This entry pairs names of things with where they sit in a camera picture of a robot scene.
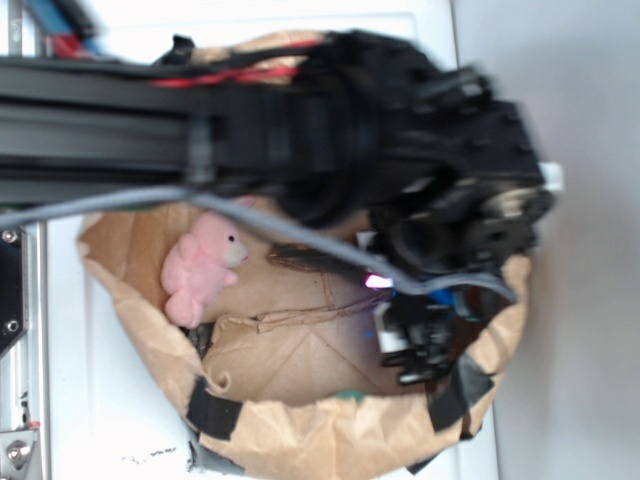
pink teddy bear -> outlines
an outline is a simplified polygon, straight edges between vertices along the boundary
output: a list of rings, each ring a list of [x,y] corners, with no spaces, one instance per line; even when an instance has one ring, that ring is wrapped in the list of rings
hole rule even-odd
[[[239,200],[245,205],[253,202]],[[224,287],[238,282],[238,274],[230,269],[247,258],[247,247],[233,223],[212,212],[200,215],[169,251],[162,267],[160,282],[169,294],[164,306],[169,320],[181,327],[197,327],[204,308]]]

black electrical tape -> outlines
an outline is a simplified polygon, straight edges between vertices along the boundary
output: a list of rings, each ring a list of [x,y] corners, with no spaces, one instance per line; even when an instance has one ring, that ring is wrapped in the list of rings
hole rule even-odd
[[[230,440],[242,410],[242,402],[216,397],[207,392],[207,382],[198,377],[193,388],[187,420],[202,433],[218,440]]]
[[[451,370],[451,382],[445,392],[429,405],[429,415],[436,432],[445,430],[482,399],[495,386],[491,376],[466,353]]]

screw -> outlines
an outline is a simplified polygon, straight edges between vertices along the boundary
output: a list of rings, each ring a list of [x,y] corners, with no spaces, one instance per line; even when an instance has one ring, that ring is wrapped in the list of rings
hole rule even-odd
[[[7,448],[7,458],[16,470],[20,470],[27,463],[29,455],[31,447],[20,440],[16,440]]]
[[[15,230],[5,230],[2,232],[2,240],[6,243],[16,243],[20,237]]]
[[[19,327],[20,324],[17,320],[9,320],[5,325],[5,328],[11,333],[17,332]]]

brown paper bag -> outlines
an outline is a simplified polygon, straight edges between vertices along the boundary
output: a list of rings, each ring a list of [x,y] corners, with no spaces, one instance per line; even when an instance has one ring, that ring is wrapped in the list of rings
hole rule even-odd
[[[198,213],[175,204],[92,217],[79,248],[156,383],[201,432],[202,445],[249,476],[366,479],[477,433],[522,334],[526,258],[511,259],[504,270],[521,302],[490,323],[449,385],[428,397],[420,387],[396,386],[395,372],[377,366],[375,341],[361,335],[370,328],[375,294],[338,275],[274,265],[268,244],[246,231],[251,258],[237,269],[239,284],[207,312],[218,323],[215,345],[201,361],[164,316],[159,283],[165,255]],[[347,388],[368,395],[360,402],[331,397]]]

